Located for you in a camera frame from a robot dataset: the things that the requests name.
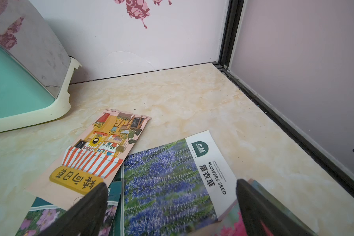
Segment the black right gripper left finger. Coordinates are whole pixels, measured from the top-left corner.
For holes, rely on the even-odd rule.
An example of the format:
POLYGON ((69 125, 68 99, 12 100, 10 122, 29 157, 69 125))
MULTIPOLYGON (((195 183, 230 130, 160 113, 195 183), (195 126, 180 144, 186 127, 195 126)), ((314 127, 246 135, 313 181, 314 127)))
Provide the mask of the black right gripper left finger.
POLYGON ((40 235, 97 236, 104 222, 107 200, 107 185, 100 183, 40 235))

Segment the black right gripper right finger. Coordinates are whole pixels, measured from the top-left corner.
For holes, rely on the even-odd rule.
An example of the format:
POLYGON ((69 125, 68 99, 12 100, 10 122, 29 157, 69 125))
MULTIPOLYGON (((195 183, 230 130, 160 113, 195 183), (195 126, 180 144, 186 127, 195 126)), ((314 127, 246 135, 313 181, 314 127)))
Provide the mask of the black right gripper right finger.
POLYGON ((249 236, 311 236, 243 179, 237 180, 236 195, 246 233, 249 236))

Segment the pink hollyhock seed packet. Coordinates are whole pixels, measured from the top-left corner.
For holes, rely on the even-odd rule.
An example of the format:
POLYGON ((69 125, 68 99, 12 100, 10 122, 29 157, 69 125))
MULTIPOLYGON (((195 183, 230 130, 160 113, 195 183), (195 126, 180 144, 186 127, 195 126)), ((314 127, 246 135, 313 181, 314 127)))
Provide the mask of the pink hollyhock seed packet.
MULTIPOLYGON (((296 215, 294 215, 287 207, 285 207, 279 200, 270 194, 259 182, 254 179, 249 179, 251 184, 258 192, 274 204, 280 211, 285 213, 293 221, 301 225, 303 228, 311 232, 315 236, 316 233, 312 231, 305 223, 303 223, 296 215)), ((199 229, 195 233, 190 233, 190 236, 248 236, 243 223, 242 214, 240 211, 238 200, 231 205, 231 209, 225 213, 225 217, 216 223, 199 229)))

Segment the pink cosmos seed packet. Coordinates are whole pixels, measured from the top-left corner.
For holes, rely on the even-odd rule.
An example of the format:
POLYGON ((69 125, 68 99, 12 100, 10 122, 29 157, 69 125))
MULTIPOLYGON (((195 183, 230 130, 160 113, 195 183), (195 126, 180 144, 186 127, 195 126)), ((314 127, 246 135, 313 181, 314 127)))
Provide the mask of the pink cosmos seed packet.
MULTIPOLYGON (((103 224, 100 228, 100 236, 111 236, 114 230, 114 219, 122 194, 123 178, 118 173, 108 187, 108 202, 103 224)), ((36 198, 30 210, 25 216, 17 236, 37 236, 66 213, 41 198, 36 198)))

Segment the sunflower shop seed packet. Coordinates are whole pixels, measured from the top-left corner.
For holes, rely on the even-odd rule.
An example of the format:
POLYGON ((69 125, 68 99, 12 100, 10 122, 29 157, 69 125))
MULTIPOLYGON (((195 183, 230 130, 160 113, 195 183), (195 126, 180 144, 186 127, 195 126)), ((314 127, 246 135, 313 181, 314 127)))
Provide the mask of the sunflower shop seed packet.
POLYGON ((110 185, 150 119, 105 109, 26 190, 68 210, 98 184, 110 185))

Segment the lavender seed packet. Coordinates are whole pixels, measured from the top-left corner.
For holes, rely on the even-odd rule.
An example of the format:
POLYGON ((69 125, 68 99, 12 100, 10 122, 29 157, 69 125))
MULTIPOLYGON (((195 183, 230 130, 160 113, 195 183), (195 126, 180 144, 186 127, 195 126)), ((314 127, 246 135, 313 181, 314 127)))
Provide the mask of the lavender seed packet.
POLYGON ((221 221, 237 200, 236 182, 209 131, 132 154, 123 234, 185 236, 221 221))

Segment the mint green toaster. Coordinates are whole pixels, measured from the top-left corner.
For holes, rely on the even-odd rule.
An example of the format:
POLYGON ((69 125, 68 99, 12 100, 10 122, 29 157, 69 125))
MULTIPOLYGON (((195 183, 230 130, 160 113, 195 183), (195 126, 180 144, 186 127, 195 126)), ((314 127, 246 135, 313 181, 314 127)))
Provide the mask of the mint green toaster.
POLYGON ((0 132, 58 119, 80 63, 29 1, 0 1, 0 132))

